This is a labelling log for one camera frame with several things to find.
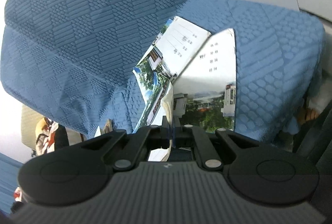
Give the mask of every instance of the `white page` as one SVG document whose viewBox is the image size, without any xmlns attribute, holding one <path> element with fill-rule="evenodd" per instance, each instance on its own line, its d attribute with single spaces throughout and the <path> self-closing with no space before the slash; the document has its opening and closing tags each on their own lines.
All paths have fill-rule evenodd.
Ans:
<svg viewBox="0 0 332 224">
<path fill-rule="evenodd" d="M 173 85 L 174 94 L 220 92 L 236 79 L 233 29 L 211 36 Z"/>
<path fill-rule="evenodd" d="M 172 76 L 180 75 L 210 35 L 205 29 L 180 17 L 174 17 L 156 44 Z"/>
</svg>

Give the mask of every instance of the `picture of trees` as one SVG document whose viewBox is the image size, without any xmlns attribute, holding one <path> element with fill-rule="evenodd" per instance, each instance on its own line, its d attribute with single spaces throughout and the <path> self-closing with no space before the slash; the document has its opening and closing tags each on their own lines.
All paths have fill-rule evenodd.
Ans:
<svg viewBox="0 0 332 224">
<path fill-rule="evenodd" d="M 205 131 L 214 133 L 218 128 L 233 129 L 234 117 L 223 117 L 221 108 L 224 107 L 225 94 L 208 100 L 193 100 L 188 98 L 186 112 L 180 118 L 180 123 L 202 127 Z"/>
</svg>

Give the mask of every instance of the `ribbed gray surface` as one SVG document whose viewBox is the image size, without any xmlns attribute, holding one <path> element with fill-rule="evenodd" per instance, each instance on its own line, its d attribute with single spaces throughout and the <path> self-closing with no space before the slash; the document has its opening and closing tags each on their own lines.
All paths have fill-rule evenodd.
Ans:
<svg viewBox="0 0 332 224">
<path fill-rule="evenodd" d="M 106 223 L 322 223 L 325 217 L 308 203 L 268 208 L 237 196 L 224 177 L 195 162 L 142 162 L 117 173 L 89 201 L 66 208 L 28 204 L 13 216 L 24 224 Z"/>
</svg>

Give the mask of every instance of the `quilted pattern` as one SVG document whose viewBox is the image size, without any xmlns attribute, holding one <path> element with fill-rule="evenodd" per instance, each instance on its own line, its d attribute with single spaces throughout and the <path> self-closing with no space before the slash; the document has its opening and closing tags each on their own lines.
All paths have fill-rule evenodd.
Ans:
<svg viewBox="0 0 332 224">
<path fill-rule="evenodd" d="M 92 137 L 129 133 L 144 107 L 132 68 L 175 15 L 237 45 L 235 131 L 271 140 L 317 72 L 324 30 L 307 14 L 238 0 L 8 0 L 1 82 L 27 106 Z"/>
</svg>

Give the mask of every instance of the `open notebook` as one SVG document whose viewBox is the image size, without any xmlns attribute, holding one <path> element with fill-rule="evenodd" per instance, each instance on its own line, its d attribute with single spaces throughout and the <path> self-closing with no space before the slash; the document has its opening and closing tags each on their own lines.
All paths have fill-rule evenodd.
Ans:
<svg viewBox="0 0 332 224">
<path fill-rule="evenodd" d="M 206 131 L 233 129 L 234 30 L 215 35 L 178 16 L 168 20 L 133 70 L 145 109 L 134 130 L 177 115 Z"/>
</svg>

